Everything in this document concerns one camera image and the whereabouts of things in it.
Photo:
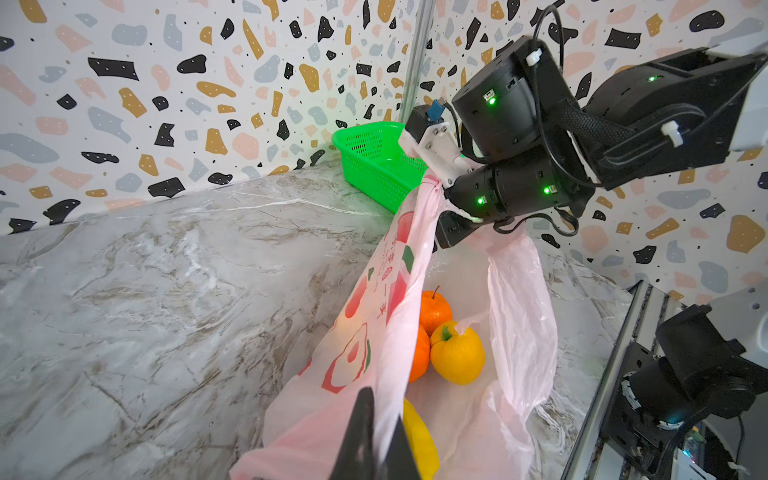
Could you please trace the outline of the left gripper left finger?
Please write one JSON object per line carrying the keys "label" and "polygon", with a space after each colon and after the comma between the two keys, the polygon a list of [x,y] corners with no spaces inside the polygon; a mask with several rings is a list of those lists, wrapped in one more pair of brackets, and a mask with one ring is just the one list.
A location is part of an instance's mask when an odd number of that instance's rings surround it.
{"label": "left gripper left finger", "polygon": [[358,392],[330,480],[375,478],[373,428],[374,393],[365,387]]}

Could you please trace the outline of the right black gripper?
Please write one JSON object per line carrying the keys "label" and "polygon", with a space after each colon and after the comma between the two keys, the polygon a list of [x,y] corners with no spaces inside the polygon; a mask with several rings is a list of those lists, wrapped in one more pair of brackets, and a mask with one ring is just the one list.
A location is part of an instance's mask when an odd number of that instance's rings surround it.
{"label": "right black gripper", "polygon": [[595,193],[577,150],[595,139],[591,111],[580,105],[542,41],[522,36],[453,97],[461,152],[479,168],[445,191],[454,211],[439,216],[436,242],[457,245],[482,226],[509,234],[525,220],[558,215],[559,235],[573,237]]}

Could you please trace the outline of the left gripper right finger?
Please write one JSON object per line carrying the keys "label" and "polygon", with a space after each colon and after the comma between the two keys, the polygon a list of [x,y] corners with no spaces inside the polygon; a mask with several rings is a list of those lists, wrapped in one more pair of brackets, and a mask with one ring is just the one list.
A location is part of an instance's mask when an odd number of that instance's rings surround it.
{"label": "left gripper right finger", "polygon": [[380,466],[380,478],[383,480],[420,480],[420,474],[401,418],[397,420],[389,450]]}

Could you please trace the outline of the pink plastic bag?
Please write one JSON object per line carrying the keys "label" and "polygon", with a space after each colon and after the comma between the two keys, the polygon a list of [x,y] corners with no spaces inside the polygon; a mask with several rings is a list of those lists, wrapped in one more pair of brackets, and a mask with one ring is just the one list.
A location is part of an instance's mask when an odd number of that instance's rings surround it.
{"label": "pink plastic bag", "polygon": [[262,446],[241,456],[232,478],[329,479],[365,387],[374,393],[377,462],[386,458],[407,399],[425,421],[440,462],[467,449],[462,434],[485,407],[515,441],[531,446],[510,479],[528,475],[535,448],[527,421],[552,390],[558,335],[539,255],[526,234],[502,237],[485,227],[466,250],[448,253],[444,285],[459,326],[483,339],[481,376],[465,386],[436,374],[409,382],[435,227],[447,210],[440,181],[426,174],[306,366],[268,407]]}

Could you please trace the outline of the green plastic basket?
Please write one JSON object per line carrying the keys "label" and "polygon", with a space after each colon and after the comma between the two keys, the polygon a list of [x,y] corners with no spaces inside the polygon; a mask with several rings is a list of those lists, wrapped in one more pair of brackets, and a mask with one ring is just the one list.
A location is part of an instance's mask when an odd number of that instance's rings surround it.
{"label": "green plastic basket", "polygon": [[348,127],[332,135],[345,180],[392,213],[417,188],[427,170],[399,145],[405,125],[381,121]]}

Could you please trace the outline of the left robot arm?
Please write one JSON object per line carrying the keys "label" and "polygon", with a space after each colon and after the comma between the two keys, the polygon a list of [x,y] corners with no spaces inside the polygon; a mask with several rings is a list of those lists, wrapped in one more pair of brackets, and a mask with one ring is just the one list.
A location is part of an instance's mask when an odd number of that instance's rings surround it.
{"label": "left robot arm", "polygon": [[[703,420],[739,418],[767,390],[767,287],[759,284],[692,305],[660,323],[654,355],[622,330],[583,428],[564,468],[567,479],[602,478],[604,459],[621,456],[646,479],[697,479],[685,451]],[[444,462],[424,423],[406,408],[387,456],[372,450],[374,396],[358,396],[335,479],[510,479],[532,448],[515,441],[488,408],[480,408],[462,439],[463,452]]]}

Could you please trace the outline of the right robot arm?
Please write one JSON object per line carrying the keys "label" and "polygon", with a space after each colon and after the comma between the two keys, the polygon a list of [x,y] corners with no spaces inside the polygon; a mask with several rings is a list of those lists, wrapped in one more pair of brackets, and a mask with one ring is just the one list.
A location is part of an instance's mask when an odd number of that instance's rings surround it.
{"label": "right robot arm", "polygon": [[576,223],[598,189],[723,162],[763,143],[748,108],[767,96],[767,57],[688,49],[611,76],[580,106],[548,48],[524,36],[504,46],[454,96],[464,149],[480,167],[446,192],[443,248],[482,226],[509,234],[555,209]]}

